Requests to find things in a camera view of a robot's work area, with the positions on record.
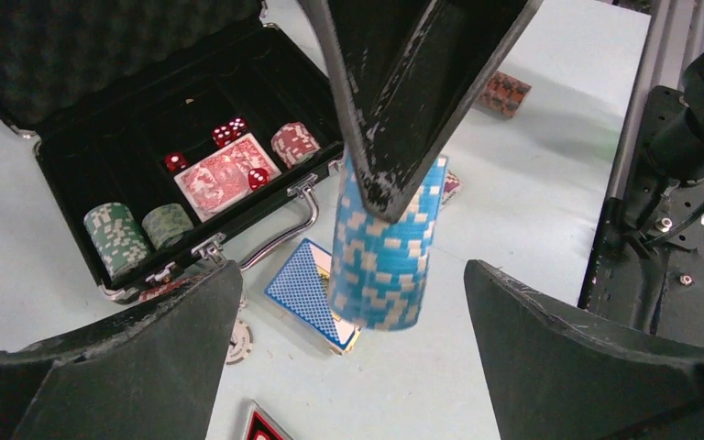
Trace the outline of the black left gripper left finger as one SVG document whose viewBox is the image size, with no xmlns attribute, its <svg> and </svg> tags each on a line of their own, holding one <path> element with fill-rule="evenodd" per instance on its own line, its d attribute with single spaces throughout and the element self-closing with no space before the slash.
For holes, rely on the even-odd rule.
<svg viewBox="0 0 704 440">
<path fill-rule="evenodd" d="M 203 439 L 237 318 L 235 262 L 16 352 L 0 351 L 0 439 Z"/>
</svg>

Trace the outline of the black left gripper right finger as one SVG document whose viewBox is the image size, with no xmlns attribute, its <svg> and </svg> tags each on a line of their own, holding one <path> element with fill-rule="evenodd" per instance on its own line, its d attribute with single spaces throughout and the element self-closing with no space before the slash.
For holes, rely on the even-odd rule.
<svg viewBox="0 0 704 440">
<path fill-rule="evenodd" d="M 704 347 L 543 294 L 482 260 L 467 305 L 504 439 L 704 439 Z"/>
</svg>

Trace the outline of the blue poker chip stack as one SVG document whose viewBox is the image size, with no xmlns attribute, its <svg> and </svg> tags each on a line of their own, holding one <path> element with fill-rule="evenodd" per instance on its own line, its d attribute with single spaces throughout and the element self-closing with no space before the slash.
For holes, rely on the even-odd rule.
<svg viewBox="0 0 704 440">
<path fill-rule="evenodd" d="M 364 209 L 351 159 L 344 158 L 328 293 L 338 317 L 379 331 L 416 325 L 447 164 L 445 156 L 436 159 L 400 220 L 391 224 Z"/>
</svg>

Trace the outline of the orange brown chip stack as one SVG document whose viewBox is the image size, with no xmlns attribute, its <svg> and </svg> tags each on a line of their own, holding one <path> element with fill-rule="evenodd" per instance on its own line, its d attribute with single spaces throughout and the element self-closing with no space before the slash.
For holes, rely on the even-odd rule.
<svg viewBox="0 0 704 440">
<path fill-rule="evenodd" d="M 501 116 L 513 118 L 532 86 L 506 73 L 496 71 L 478 97 L 478 102 Z"/>
</svg>

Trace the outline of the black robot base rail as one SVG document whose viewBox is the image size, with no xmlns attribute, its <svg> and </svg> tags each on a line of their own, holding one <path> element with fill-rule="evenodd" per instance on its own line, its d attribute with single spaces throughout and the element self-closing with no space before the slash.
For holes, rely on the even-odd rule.
<svg viewBox="0 0 704 440">
<path fill-rule="evenodd" d="M 626 189 L 601 210 L 578 306 L 647 334 L 704 347 L 704 225 L 645 248 L 664 220 L 677 224 L 704 197 L 704 182 L 680 187 L 648 163 L 650 140 L 684 109 L 681 92 L 647 96 Z"/>
</svg>

